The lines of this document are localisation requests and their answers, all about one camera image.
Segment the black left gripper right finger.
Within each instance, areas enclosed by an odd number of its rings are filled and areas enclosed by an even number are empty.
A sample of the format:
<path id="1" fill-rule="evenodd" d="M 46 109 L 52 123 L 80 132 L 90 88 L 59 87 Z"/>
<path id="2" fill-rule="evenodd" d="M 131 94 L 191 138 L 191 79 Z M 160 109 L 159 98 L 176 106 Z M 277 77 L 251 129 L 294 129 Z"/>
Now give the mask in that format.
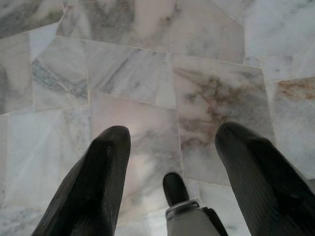
<path id="1" fill-rule="evenodd" d="M 226 122 L 215 147 L 251 236 L 315 236 L 315 185 L 267 138 Z"/>

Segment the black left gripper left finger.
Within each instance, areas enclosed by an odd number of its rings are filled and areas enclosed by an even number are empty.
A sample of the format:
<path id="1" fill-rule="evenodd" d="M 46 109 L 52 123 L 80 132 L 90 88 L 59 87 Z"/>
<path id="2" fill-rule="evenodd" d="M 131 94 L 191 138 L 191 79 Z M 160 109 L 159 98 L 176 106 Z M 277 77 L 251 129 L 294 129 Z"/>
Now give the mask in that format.
<path id="1" fill-rule="evenodd" d="M 125 126 L 111 126 L 93 139 L 31 236 L 114 236 L 130 148 Z"/>

